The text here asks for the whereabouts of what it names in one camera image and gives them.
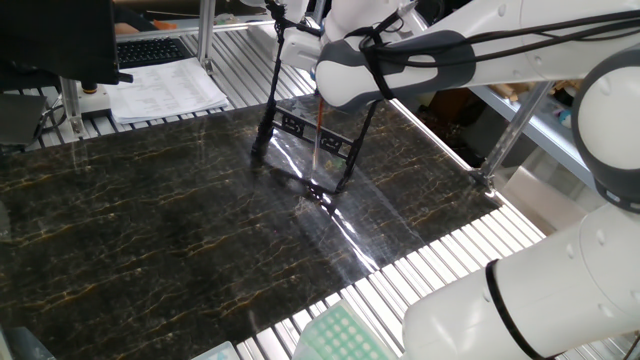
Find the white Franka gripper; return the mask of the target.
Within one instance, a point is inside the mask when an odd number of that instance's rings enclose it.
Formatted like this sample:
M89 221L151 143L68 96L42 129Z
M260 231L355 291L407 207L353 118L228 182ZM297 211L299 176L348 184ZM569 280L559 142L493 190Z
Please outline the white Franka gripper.
M249 37L257 43L261 53L269 60L277 58L279 43L274 24L258 25L248 28ZM284 64L305 71L315 70L320 56L321 46L318 37L295 28L284 31L284 43L280 59Z

